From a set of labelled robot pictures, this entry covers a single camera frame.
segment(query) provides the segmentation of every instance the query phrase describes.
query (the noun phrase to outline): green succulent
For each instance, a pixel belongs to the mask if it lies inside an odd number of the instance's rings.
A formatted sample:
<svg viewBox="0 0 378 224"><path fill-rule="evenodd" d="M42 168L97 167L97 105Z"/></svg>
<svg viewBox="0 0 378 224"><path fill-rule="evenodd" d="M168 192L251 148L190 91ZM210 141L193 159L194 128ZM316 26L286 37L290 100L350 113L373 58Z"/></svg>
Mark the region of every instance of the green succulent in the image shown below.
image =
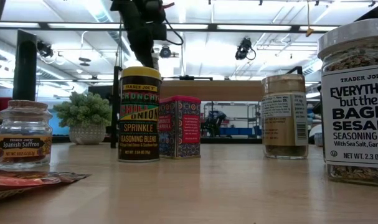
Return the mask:
<svg viewBox="0 0 378 224"><path fill-rule="evenodd" d="M71 102L63 102L53 107L57 117L61 119L60 127L72 127L76 125L88 126L89 124L111 125L111 108L108 100L104 100L99 94L78 94L73 92Z"/></svg>

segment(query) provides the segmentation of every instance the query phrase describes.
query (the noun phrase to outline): potted plant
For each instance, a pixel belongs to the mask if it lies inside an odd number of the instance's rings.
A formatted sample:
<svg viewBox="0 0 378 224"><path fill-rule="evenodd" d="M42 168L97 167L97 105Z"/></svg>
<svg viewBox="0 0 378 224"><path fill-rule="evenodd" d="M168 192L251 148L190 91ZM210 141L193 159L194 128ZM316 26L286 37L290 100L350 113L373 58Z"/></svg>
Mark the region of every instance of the potted plant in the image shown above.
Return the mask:
<svg viewBox="0 0 378 224"><path fill-rule="evenodd" d="M111 108L108 100L99 94L73 92L71 102L55 105L60 127L70 127L70 141L75 144L99 144L106 135L106 126L111 123Z"/></svg>

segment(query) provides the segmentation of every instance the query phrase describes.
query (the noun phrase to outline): ceiling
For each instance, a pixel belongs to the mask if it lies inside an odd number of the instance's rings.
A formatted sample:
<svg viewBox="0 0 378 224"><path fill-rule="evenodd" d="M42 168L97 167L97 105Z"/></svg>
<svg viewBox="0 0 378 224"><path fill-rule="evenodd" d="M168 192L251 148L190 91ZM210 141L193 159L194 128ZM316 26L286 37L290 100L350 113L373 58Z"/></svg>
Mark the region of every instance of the ceiling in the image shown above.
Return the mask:
<svg viewBox="0 0 378 224"><path fill-rule="evenodd" d="M167 19L173 24L226 23L226 24L282 24L340 26L350 23L378 6L378 1L239 1L174 0L175 6L166 9ZM2 22L119 22L117 12L110 12L110 0L7 0ZM54 68L64 78L112 79L117 43L106 31L30 30L38 39L52 44L55 55L45 59L45 64ZM317 62L317 40L322 34L261 33L261 32L180 32L185 43L181 46L156 41L159 50L170 45L176 58L160 59L163 77L194 75L230 77L233 80L260 80L266 75L285 73L295 66L311 67ZM257 52L255 60L236 60L237 46L244 37L249 37ZM173 32L168 39L179 42ZM17 30L0 29L0 43L15 47ZM90 58L89 67L80 65L79 57ZM137 65L134 59L124 59L125 66ZM319 76L310 81L318 81Z"/></svg>

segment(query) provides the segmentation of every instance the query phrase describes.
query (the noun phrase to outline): white pot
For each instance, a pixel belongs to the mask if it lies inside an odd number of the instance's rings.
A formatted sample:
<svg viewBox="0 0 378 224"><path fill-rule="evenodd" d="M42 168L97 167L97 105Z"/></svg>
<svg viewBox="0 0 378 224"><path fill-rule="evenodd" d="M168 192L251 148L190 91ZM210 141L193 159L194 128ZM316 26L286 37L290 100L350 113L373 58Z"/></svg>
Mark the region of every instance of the white pot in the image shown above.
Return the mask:
<svg viewBox="0 0 378 224"><path fill-rule="evenodd" d="M106 127L104 125L94 125L83 127L76 125L70 127L70 141L75 144L99 144L106 136Z"/></svg>

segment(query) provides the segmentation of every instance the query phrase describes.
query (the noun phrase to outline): jar label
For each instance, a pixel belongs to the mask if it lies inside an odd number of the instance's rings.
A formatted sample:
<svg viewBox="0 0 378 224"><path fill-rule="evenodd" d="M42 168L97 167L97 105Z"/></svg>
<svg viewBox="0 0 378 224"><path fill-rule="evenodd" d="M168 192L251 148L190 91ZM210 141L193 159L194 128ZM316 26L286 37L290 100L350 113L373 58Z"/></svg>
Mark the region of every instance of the jar label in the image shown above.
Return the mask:
<svg viewBox="0 0 378 224"><path fill-rule="evenodd" d="M51 145L52 136L0 135L0 158L44 157Z"/></svg>
<svg viewBox="0 0 378 224"><path fill-rule="evenodd" d="M378 168L378 65L322 76L326 163Z"/></svg>
<svg viewBox="0 0 378 224"><path fill-rule="evenodd" d="M263 144L308 145L308 119L304 93L263 97L262 118Z"/></svg>
<svg viewBox="0 0 378 224"><path fill-rule="evenodd" d="M159 87L127 84L127 78L124 78L121 93L118 158L127 161L158 159ZM151 84L154 79L145 80L146 84Z"/></svg>

